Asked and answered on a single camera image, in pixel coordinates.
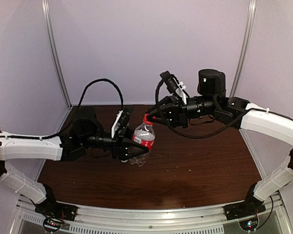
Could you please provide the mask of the red label soda bottle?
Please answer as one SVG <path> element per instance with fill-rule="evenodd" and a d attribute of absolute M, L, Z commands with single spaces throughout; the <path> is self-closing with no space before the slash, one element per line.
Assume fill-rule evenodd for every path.
<path fill-rule="evenodd" d="M 144 115 L 143 123 L 139 125 L 133 135 L 133 141 L 145 146 L 149 149 L 148 153 L 144 153 L 142 155 L 133 157 L 129 160 L 130 164 L 137 164 L 139 167 L 142 167 L 146 161 L 148 156 L 150 155 L 150 151 L 152 150 L 154 141 L 155 141 L 155 132 L 153 129 L 153 123 L 147 120 L 148 114 Z"/>

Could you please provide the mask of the red soda bottle cap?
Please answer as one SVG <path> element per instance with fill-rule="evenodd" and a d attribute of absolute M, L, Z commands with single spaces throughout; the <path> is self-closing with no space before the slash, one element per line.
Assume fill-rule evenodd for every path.
<path fill-rule="evenodd" d="M 156 119 L 156 117 L 152 117 L 149 114 L 145 114 L 143 122 L 147 125 L 153 125 L 155 119 Z"/>

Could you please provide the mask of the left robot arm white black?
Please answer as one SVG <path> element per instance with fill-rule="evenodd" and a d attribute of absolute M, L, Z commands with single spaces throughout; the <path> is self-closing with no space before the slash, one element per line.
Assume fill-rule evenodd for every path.
<path fill-rule="evenodd" d="M 147 154 L 152 143 L 138 139 L 129 128 L 131 113 L 130 108 L 120 110 L 109 132 L 103 129 L 92 107 L 84 107 L 72 115 L 71 129 L 66 134 L 18 136 L 0 129 L 0 182 L 40 205 L 49 216 L 57 216 L 61 209 L 52 189 L 33 181 L 8 160 L 75 161 L 83 157 L 88 148 L 108 150 L 113 158 L 121 161 Z"/>

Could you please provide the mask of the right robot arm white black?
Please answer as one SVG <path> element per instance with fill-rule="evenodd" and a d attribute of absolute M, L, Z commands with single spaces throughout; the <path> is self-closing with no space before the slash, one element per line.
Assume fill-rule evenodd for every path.
<path fill-rule="evenodd" d="M 293 181 L 293 118 L 262 108 L 239 97 L 226 97 L 226 76 L 214 69 L 198 72 L 198 96 L 190 97 L 179 79 L 165 71 L 160 74 L 155 90 L 155 105 L 146 110 L 147 120 L 167 126 L 175 134 L 190 138 L 213 137 L 229 127 L 261 133 L 292 146 L 288 158 L 272 174 L 252 185 L 241 212 L 251 215 L 259 205 L 279 189 Z M 189 135 L 177 131 L 188 127 L 190 119 L 212 116 L 224 126 L 205 135 Z"/>

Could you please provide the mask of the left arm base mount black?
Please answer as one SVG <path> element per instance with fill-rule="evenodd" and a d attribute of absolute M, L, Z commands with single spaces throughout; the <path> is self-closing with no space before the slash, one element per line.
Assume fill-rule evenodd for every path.
<path fill-rule="evenodd" d="M 59 202 L 42 202 L 35 204 L 35 212 L 42 214 L 44 217 L 56 218 L 60 221 L 74 221 L 77 214 L 77 206 L 59 203 Z"/>

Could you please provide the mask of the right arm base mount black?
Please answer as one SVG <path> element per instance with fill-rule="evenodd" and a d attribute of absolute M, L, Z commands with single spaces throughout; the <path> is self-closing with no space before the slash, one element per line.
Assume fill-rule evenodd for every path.
<path fill-rule="evenodd" d="M 224 212 L 227 221 L 256 215 L 258 213 L 264 212 L 265 210 L 266 207 L 263 203 L 255 204 L 246 201 L 232 203 L 224 206 Z"/>

